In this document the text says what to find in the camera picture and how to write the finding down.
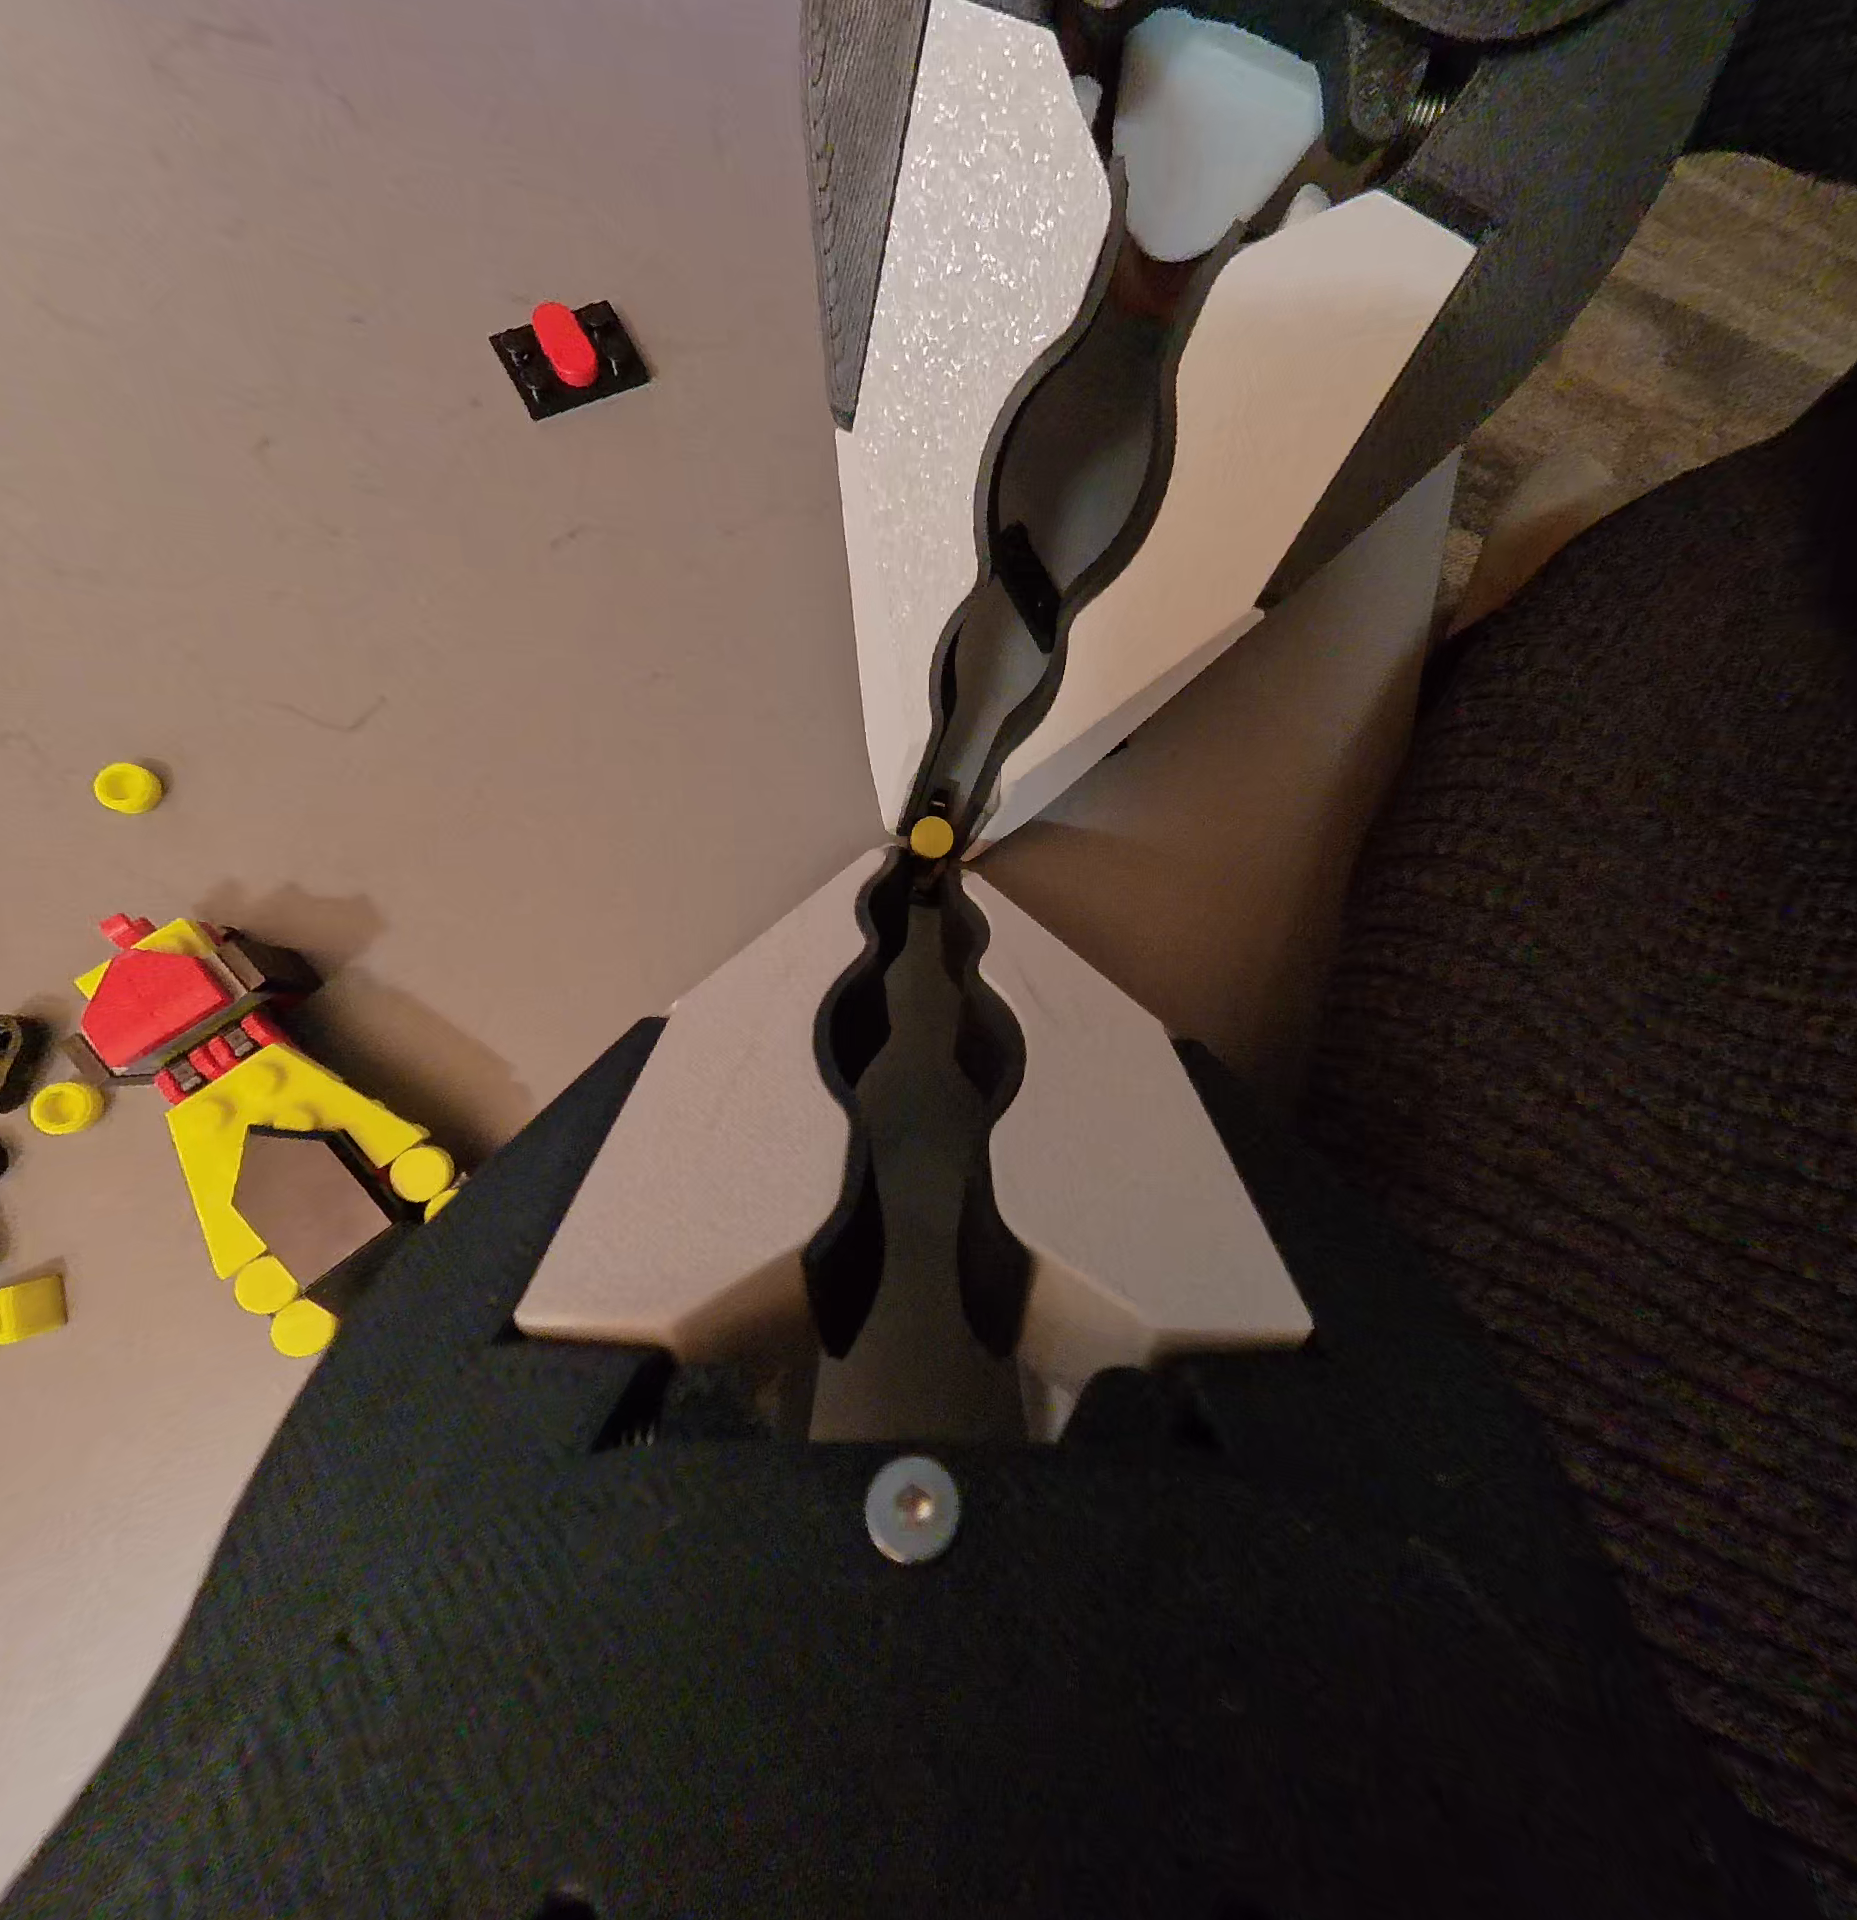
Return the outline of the pile of lego pieces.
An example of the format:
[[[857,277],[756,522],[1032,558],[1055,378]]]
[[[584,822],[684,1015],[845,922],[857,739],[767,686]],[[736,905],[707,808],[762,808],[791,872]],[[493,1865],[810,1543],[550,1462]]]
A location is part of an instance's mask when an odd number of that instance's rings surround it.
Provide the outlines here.
[[[0,1118],[21,1114],[41,1135],[77,1135],[104,1118],[108,1096],[85,1077],[43,1081],[49,1040],[52,1028],[40,1015],[0,1009]],[[11,1167],[13,1154],[0,1135],[0,1181]],[[0,1283],[0,1347],[57,1330],[66,1323],[66,1283],[57,1270],[41,1269]]]

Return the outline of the black lego plate red oval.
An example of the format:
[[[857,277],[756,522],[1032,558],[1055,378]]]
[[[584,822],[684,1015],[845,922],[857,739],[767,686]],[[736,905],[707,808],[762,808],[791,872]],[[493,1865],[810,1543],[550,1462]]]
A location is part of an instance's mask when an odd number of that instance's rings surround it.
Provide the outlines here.
[[[499,330],[486,341],[534,423],[626,396],[652,380],[610,301],[581,306],[543,301],[526,324]]]

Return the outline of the narrow black lego bar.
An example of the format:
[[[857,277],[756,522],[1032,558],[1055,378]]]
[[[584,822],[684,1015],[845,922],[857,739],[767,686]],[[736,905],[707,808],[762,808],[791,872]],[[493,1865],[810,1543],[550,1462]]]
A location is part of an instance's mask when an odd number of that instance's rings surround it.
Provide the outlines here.
[[[1004,590],[1037,648],[1051,655],[1059,637],[1059,586],[1023,522],[1016,521],[997,531],[991,576]]]

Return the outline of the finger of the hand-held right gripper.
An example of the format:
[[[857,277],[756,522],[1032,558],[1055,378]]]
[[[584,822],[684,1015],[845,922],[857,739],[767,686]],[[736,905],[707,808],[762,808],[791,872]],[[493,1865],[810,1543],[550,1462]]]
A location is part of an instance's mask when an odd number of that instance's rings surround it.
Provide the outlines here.
[[[1442,112],[1421,64],[1382,54],[1406,105],[1363,84],[1333,121],[1327,59],[1270,37],[1182,8],[1124,34],[1106,157],[1126,167],[1128,238],[1108,304],[1131,324],[1131,558],[1070,629],[1047,738],[1088,734],[1124,698],[1122,745],[1249,633],[1471,268],[1476,241],[1374,182]]]
[[[964,848],[1016,831],[1131,723],[1047,738],[1066,641],[1131,558],[1128,179],[1047,16],[929,3],[857,412],[836,431],[867,754],[897,839],[940,779]],[[1051,655],[991,576],[1023,522]]]

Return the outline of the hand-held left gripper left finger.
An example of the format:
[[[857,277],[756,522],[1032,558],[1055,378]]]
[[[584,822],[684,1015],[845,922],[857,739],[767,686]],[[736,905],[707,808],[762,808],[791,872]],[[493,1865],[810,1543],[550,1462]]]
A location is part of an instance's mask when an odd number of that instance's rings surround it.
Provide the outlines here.
[[[679,996],[514,1326],[727,1368],[810,1433],[885,1269],[859,1089],[899,953],[901,850],[875,848]]]

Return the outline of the person's black knit clothing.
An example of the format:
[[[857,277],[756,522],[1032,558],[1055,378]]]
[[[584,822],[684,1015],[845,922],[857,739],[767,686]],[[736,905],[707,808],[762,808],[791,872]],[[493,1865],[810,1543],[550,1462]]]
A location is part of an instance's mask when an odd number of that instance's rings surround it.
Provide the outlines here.
[[[1485,1326],[1758,1836],[1857,1916],[1857,364],[1436,667],[1304,1115]]]

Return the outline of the red yellow black lego model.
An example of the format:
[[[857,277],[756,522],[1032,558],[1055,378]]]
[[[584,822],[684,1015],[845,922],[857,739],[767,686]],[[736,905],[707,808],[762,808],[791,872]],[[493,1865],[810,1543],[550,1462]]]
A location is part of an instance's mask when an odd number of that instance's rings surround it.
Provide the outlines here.
[[[99,932],[73,1061],[158,1093],[214,1275],[280,1354],[318,1355],[374,1265],[459,1190],[454,1154],[299,1043],[322,989],[299,949],[199,918]]]

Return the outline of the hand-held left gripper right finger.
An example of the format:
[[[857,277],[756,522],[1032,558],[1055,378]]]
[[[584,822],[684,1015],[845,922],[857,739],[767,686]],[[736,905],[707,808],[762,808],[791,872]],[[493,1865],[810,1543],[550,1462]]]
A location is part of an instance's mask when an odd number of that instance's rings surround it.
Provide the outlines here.
[[[1059,1438],[1106,1371],[1304,1345],[1309,1308],[1166,1028],[978,877],[945,884],[940,948],[983,1110],[959,1298],[1027,1437]]]

